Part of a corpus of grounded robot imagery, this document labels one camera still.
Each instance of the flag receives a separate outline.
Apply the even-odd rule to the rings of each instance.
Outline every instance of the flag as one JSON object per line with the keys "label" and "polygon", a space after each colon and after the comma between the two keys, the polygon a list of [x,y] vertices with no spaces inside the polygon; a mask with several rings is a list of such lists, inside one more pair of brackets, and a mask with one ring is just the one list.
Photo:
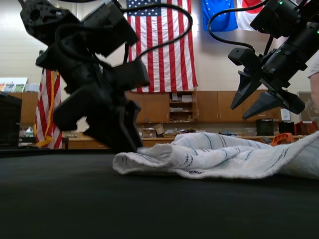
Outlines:
{"label": "flag", "polygon": [[[127,8],[151,3],[178,5],[191,13],[191,0],[127,0]],[[152,46],[173,40],[188,27],[187,17],[166,7],[149,8],[127,13],[127,20],[139,37],[129,48],[129,61]],[[150,77],[150,85],[137,92],[176,92],[197,86],[192,32],[173,44],[142,56]]]}
{"label": "flag", "polygon": [[[234,0],[202,0],[204,30],[208,31],[208,21],[216,13],[234,7]],[[212,31],[232,31],[237,28],[235,12],[219,15],[211,24]]]}
{"label": "flag", "polygon": [[34,126],[38,147],[62,147],[62,132],[53,122],[53,111],[60,103],[60,74],[43,69]]}
{"label": "flag", "polygon": [[[237,7],[243,8],[243,7],[250,7],[257,5],[261,3],[262,0],[237,0]],[[255,17],[260,13],[260,11],[263,9],[263,7],[259,7],[254,10],[250,11],[240,11],[237,13],[237,24],[238,28],[248,30],[248,31],[254,31],[250,24],[255,19]]]}

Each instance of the person's arm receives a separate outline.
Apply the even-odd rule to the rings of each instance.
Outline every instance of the person's arm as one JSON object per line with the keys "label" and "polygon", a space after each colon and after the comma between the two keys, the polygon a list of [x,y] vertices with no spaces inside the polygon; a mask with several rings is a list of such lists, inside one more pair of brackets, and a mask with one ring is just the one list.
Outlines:
{"label": "person's arm", "polygon": [[319,110],[319,72],[310,76],[311,97]]}

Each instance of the black container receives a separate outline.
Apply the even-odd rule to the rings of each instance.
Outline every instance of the black container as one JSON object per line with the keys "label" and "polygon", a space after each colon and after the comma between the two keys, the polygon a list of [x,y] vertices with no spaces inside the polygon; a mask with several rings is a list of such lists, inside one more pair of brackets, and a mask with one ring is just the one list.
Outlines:
{"label": "black container", "polygon": [[17,148],[19,145],[22,100],[0,92],[0,148]]}
{"label": "black container", "polygon": [[292,135],[296,135],[294,122],[279,122],[278,126],[279,133],[291,133]]}
{"label": "black container", "polygon": [[256,120],[257,136],[273,136],[274,122],[272,119]]}

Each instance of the table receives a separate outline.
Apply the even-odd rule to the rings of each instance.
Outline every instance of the table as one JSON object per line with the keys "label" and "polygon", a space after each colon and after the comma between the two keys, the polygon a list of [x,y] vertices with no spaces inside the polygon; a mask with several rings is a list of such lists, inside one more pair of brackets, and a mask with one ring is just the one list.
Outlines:
{"label": "table", "polygon": [[105,150],[48,151],[0,153],[0,238],[300,239],[318,233],[319,181],[122,176]]}
{"label": "table", "polygon": [[[273,139],[274,136],[266,136],[267,138]],[[304,138],[305,136],[299,135],[294,136],[295,140]],[[261,136],[241,136],[239,138],[250,139],[258,142],[261,141]],[[170,138],[143,138],[143,143],[145,147],[153,147],[157,143],[172,143],[175,140],[174,137]],[[78,138],[69,139],[69,148],[70,149],[106,149],[107,146],[97,142],[91,137],[88,136],[79,136]]]}

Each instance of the blue flag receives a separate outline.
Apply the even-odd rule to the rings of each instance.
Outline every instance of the blue flag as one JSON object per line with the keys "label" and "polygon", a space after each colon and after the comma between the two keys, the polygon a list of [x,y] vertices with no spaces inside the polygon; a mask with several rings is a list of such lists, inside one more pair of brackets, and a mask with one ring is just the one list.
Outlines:
{"label": "blue flag", "polygon": [[[204,30],[208,31],[208,21],[218,12],[234,8],[234,0],[202,0]],[[211,24],[212,31],[232,31],[237,29],[236,15],[234,12],[224,13]]]}

